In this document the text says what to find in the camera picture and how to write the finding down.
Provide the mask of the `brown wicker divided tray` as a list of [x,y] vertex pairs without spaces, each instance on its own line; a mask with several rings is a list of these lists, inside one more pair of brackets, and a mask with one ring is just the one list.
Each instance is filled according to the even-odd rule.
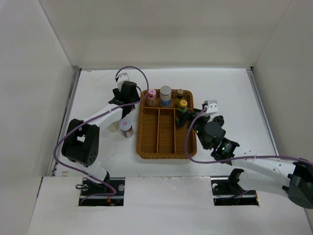
[[159,89],[156,89],[155,106],[143,101],[139,107],[136,151],[143,159],[187,159],[184,151],[188,121],[183,127],[176,125],[176,93],[172,90],[171,105],[162,107]]

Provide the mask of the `black lid salt grinder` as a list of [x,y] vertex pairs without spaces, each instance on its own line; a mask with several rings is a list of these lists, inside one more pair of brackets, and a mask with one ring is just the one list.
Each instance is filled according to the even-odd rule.
[[119,130],[119,121],[115,121],[107,127],[110,132],[116,132]]

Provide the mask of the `silver cap blue label shaker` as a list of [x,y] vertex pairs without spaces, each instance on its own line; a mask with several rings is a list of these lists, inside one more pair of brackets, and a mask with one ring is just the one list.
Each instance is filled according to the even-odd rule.
[[171,105],[172,89],[169,86],[160,88],[160,105],[161,107],[169,107]]

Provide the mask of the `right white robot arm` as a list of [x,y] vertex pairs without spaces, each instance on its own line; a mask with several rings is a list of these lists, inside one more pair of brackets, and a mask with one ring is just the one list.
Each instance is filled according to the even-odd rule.
[[211,163],[234,167],[226,185],[231,193],[265,191],[284,196],[302,208],[312,209],[312,162],[288,156],[265,156],[245,150],[239,143],[225,138],[223,119],[220,117],[211,121],[207,110],[207,106],[194,111],[178,110],[177,126],[190,122],[188,132],[195,131],[203,149],[211,151],[214,159]]

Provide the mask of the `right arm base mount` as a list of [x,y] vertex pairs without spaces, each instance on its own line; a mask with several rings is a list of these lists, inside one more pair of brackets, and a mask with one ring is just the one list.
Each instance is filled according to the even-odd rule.
[[258,206],[254,190],[244,190],[239,186],[239,176],[243,169],[232,170],[229,176],[211,177],[213,203],[215,206]]

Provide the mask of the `pink cap spice jar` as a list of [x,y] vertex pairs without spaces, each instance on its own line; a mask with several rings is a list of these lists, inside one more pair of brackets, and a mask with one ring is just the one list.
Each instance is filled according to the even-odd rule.
[[155,89],[149,89],[147,92],[146,104],[148,107],[156,107],[157,106],[157,92]]

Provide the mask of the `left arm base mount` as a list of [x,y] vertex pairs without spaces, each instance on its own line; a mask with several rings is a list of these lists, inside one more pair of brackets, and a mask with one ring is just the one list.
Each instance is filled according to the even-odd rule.
[[108,174],[104,181],[108,186],[95,183],[88,178],[75,186],[80,191],[78,206],[116,207],[124,205],[125,178],[111,178]]

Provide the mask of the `red green sauce bottle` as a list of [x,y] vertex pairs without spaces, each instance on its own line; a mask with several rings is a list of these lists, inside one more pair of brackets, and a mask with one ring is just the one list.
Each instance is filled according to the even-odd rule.
[[178,127],[181,127],[184,125],[184,118],[185,118],[185,113],[187,111],[187,101],[186,100],[181,100],[179,102],[179,108],[176,111],[176,125]]

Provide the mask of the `brown cap yellow oil bottle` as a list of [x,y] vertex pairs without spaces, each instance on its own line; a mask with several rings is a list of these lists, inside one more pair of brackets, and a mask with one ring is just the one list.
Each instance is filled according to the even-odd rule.
[[178,89],[176,93],[176,107],[179,107],[182,100],[184,100],[184,90]]

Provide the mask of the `small red label white jar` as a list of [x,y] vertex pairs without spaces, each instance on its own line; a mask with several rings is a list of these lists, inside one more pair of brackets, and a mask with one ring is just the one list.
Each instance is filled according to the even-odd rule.
[[119,122],[119,128],[123,135],[127,138],[130,138],[134,133],[132,123],[127,119],[121,120]]

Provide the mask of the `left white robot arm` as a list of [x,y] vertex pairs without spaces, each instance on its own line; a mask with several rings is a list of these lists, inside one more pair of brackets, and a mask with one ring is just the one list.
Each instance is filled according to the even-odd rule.
[[94,182],[94,191],[99,195],[105,195],[110,189],[108,172],[97,160],[100,129],[106,129],[126,117],[134,109],[133,103],[140,100],[137,84],[131,81],[124,81],[120,88],[113,90],[113,94],[114,98],[106,107],[87,118],[91,119],[89,123],[82,125],[85,120],[75,118],[69,122],[69,136],[61,150],[64,157],[88,174],[88,178]]

